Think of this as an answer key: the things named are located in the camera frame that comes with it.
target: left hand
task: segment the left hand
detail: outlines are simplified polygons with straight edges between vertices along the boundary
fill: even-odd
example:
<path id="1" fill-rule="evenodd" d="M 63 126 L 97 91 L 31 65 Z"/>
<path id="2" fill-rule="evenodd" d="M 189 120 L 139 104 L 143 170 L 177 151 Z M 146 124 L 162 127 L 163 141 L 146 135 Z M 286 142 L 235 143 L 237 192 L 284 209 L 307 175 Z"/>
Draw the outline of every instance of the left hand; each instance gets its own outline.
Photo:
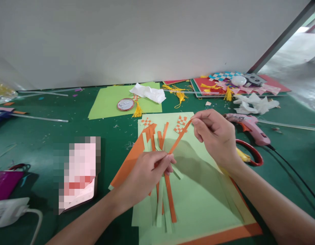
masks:
<path id="1" fill-rule="evenodd" d="M 167 154 L 165 151 L 142 153 L 131 173 L 120 186 L 122 193 L 128 197 L 127 203 L 132 207 L 147 197 L 163 173 L 170 175 L 173 172 L 171 163 L 176 163 L 174 155 Z"/>

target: crumpled tissue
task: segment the crumpled tissue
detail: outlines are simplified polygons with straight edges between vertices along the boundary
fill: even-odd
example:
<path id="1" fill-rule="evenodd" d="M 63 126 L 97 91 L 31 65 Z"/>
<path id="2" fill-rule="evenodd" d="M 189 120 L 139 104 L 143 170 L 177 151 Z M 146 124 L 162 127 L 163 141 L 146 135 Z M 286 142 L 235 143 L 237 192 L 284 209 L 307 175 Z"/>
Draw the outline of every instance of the crumpled tissue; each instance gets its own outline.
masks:
<path id="1" fill-rule="evenodd" d="M 270 109 L 279 106 L 279 102 L 276 100 L 268 101 L 267 97 L 261 99 L 256 93 L 252 93 L 249 97 L 243 95 L 234 95 L 237 100 L 234 104 L 239 104 L 239 108 L 235 108 L 238 114 L 260 113 L 261 115 L 268 112 Z"/>
<path id="2" fill-rule="evenodd" d="M 142 86 L 139 83 L 129 90 L 129 92 L 136 94 L 142 98 L 149 98 L 156 103 L 162 103 L 166 97 L 163 89 L 151 88 L 149 86 Z"/>

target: magenta bag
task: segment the magenta bag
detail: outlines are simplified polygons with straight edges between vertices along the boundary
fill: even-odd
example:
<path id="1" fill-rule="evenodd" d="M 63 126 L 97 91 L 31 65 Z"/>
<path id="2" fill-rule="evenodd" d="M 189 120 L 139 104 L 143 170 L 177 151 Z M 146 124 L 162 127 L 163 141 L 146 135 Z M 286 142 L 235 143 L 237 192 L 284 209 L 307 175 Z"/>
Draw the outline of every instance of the magenta bag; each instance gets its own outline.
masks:
<path id="1" fill-rule="evenodd" d="M 9 198 L 23 174 L 22 171 L 0 171 L 0 200 Z"/>

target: red scissors handle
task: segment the red scissors handle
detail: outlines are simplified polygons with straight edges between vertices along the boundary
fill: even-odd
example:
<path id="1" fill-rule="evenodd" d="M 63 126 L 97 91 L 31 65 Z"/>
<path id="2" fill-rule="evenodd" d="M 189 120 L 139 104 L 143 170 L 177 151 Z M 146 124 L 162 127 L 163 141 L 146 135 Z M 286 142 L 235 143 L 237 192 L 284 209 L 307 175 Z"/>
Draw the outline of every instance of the red scissors handle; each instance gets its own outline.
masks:
<path id="1" fill-rule="evenodd" d="M 250 161 L 251 165 L 254 166 L 261 166 L 264 164 L 264 160 L 262 155 L 250 144 L 248 144 L 247 142 L 244 142 L 242 140 L 235 140 L 237 144 L 244 146 L 245 148 L 248 149 L 248 151 L 252 154 L 252 156 L 254 157 L 255 161 L 253 160 Z"/>

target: hot glue gun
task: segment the hot glue gun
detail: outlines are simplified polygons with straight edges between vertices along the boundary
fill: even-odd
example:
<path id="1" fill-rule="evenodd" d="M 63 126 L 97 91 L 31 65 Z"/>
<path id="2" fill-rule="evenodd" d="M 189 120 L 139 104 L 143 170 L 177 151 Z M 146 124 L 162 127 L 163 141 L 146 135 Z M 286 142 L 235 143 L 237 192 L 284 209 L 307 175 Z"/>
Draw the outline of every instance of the hot glue gun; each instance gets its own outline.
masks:
<path id="1" fill-rule="evenodd" d="M 228 113 L 224 114 L 224 117 L 230 121 L 240 124 L 243 127 L 243 131 L 249 131 L 252 137 L 255 139 L 256 145 L 267 146 L 270 145 L 270 139 L 266 134 L 256 125 L 258 119 L 254 116 Z"/>

